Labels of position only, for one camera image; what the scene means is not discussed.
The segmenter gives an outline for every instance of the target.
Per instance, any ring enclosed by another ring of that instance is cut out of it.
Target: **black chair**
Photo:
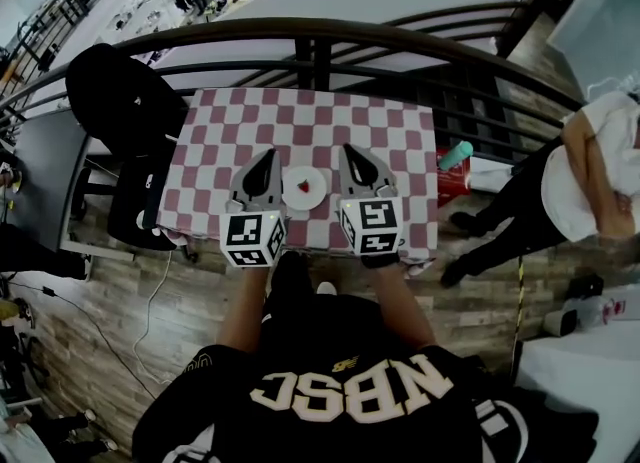
[[[79,54],[69,64],[66,85],[78,122],[123,162],[110,190],[89,184],[90,173],[83,171],[72,212],[81,213],[84,194],[113,194],[107,226],[112,237],[140,248],[174,250],[166,236],[154,234],[155,223],[143,225],[142,219],[147,205],[159,202],[150,194],[152,178],[166,177],[186,102],[151,68],[107,44]],[[183,250],[195,261],[195,255]]]

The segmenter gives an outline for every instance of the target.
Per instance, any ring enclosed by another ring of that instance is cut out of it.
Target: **hand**
[[[624,214],[631,214],[631,198],[618,192],[615,192],[614,194],[616,195],[616,203],[618,204],[620,212]]]

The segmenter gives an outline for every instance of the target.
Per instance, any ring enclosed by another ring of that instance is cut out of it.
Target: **cable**
[[[98,168],[100,168],[102,171],[106,171],[109,175],[112,175],[112,176],[114,176],[114,177],[115,177],[115,178],[117,178],[117,179],[119,179],[119,178],[120,178],[120,176],[119,176],[119,175],[116,175],[116,174],[115,174],[115,173],[113,173],[111,170],[107,170],[104,166],[102,166],[102,165],[100,165],[100,164],[98,164],[98,163],[96,163],[96,162],[92,161],[91,159],[87,159],[87,158],[85,157],[85,161],[87,161],[88,163],[93,164],[94,166],[97,166],[97,167],[98,167]]]
[[[167,260],[167,267],[164,270],[164,275],[162,277],[162,280],[160,280],[160,283],[158,284],[156,289],[153,291],[153,294],[151,296],[149,296],[149,299],[147,300],[147,326],[146,326],[146,328],[144,330],[144,333],[142,334],[142,336],[138,340],[136,340],[135,344],[133,344],[133,347],[132,347],[133,354],[138,359],[138,363],[142,366],[142,368],[144,369],[144,372],[146,372],[147,376],[149,376],[151,379],[153,379],[158,385],[166,385],[168,383],[171,383],[172,380],[161,380],[155,374],[151,373],[149,371],[149,369],[147,369],[147,367],[144,365],[142,360],[140,359],[140,356],[138,355],[138,352],[136,351],[136,348],[138,347],[138,344],[140,344],[140,342],[142,342],[142,339],[144,339],[149,334],[149,328],[151,326],[151,302],[153,301],[153,298],[156,297],[156,294],[158,294],[158,291],[160,290],[160,287],[162,287],[162,285],[164,284],[164,282],[167,279],[167,275],[169,274],[169,266],[171,265],[171,257],[172,257],[172,255],[173,255],[173,252],[169,252],[169,259]]]
[[[98,330],[98,333],[100,334],[100,336],[102,337],[102,340],[104,340],[105,344],[107,345],[107,347],[109,348],[109,350],[113,353],[113,356],[115,356],[118,361],[122,364],[122,366],[127,369],[127,371],[129,372],[129,374],[131,374],[131,376],[133,376],[133,378],[140,384],[140,386],[142,388],[144,388],[144,390],[147,392],[147,394],[149,394],[149,396],[155,401],[156,396],[153,395],[151,393],[151,391],[146,387],[146,385],[142,382],[142,380],[140,380],[140,378],[138,378],[138,376],[136,376],[134,374],[134,372],[131,370],[131,368],[126,364],[126,362],[120,357],[120,355],[116,352],[115,349],[113,349],[113,346],[111,345],[111,343],[109,342],[109,340],[107,339],[107,337],[104,335],[104,333],[102,332],[102,329],[100,328],[100,326],[98,325],[97,322],[95,322],[93,320],[93,317],[91,317],[89,315],[89,313],[84,310],[83,308],[79,307],[78,305],[76,305],[73,301],[68,300],[67,298],[63,298],[62,296],[59,296],[58,294],[56,294],[55,292],[53,292],[51,289],[48,289],[47,292],[44,291],[44,289],[39,289],[36,287],[31,287],[30,285],[24,285],[22,283],[15,283],[15,282],[11,282],[11,285],[17,285],[19,287],[26,287],[27,289],[33,289],[34,291],[38,291],[38,292],[42,292],[44,294],[46,294],[47,296],[51,296],[54,298],[59,298],[62,301],[69,303],[70,305],[73,305],[74,307],[76,307],[80,312],[82,312],[87,319],[89,319],[89,321],[91,322],[91,324],[93,324],[96,328],[96,330]]]

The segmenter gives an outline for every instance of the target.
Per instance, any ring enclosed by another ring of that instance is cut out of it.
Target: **table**
[[[160,200],[158,225],[182,234],[219,237],[233,175],[252,156],[275,147],[283,174],[313,166],[329,194],[315,209],[287,209],[287,245],[347,252],[336,215],[338,152],[344,143],[389,164],[403,196],[401,255],[424,261],[437,245],[438,185],[431,109],[358,95],[306,90],[200,90],[191,102]]]
[[[13,200],[7,222],[24,231],[45,248],[133,260],[126,252],[69,241],[67,227],[76,182],[89,148],[89,135],[70,109],[30,119],[18,136],[15,155],[20,160],[24,184]]]

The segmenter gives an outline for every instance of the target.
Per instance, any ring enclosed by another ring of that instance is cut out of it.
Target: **black shoe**
[[[454,260],[447,266],[444,273],[440,277],[440,285],[445,289],[449,289],[454,285],[457,285],[467,274],[462,259]]]
[[[480,226],[478,218],[466,212],[454,212],[449,221],[460,230],[466,230],[473,237],[482,237],[487,233],[486,229]]]

